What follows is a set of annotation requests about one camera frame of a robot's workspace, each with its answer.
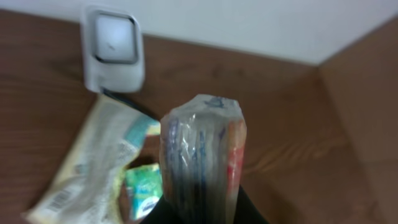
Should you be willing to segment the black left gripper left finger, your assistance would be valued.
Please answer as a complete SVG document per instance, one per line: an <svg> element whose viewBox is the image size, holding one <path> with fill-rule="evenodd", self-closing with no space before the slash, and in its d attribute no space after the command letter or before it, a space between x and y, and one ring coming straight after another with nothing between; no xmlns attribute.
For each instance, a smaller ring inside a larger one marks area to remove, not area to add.
<svg viewBox="0 0 398 224"><path fill-rule="evenodd" d="M170 223L170 207L161 197L152 211L141 221L141 224L169 224Z"/></svg>

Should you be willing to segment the green white snack packet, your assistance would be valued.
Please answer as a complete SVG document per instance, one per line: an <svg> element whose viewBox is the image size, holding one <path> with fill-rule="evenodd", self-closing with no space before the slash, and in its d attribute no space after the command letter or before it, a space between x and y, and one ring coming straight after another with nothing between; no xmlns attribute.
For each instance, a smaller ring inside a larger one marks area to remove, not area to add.
<svg viewBox="0 0 398 224"><path fill-rule="evenodd" d="M145 218L163 195L162 176L158 163L129 169L125 173L125 186L129 196L129 218Z"/></svg>

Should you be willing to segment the clear orange snack packet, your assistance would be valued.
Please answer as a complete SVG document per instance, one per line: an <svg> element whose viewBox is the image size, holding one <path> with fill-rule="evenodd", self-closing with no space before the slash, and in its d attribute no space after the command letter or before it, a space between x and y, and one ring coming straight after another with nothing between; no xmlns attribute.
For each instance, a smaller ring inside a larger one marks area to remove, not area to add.
<svg viewBox="0 0 398 224"><path fill-rule="evenodd" d="M161 120L163 194L184 223L233 223L247 127L238 101L197 95Z"/></svg>

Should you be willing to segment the yellow white snack bag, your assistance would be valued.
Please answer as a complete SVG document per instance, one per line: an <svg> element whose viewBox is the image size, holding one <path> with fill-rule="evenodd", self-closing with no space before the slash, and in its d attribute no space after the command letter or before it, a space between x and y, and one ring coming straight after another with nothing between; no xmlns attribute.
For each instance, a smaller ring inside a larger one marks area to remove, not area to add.
<svg viewBox="0 0 398 224"><path fill-rule="evenodd" d="M34 224L119 224L126 167L160 123L132 104L98 95L48 191L24 218Z"/></svg>

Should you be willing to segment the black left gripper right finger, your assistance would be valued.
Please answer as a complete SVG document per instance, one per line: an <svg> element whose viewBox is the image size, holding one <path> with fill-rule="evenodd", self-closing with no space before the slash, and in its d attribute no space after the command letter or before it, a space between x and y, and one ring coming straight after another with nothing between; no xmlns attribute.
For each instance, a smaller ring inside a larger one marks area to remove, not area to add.
<svg viewBox="0 0 398 224"><path fill-rule="evenodd" d="M239 186L234 224L269 224L259 213L241 185Z"/></svg>

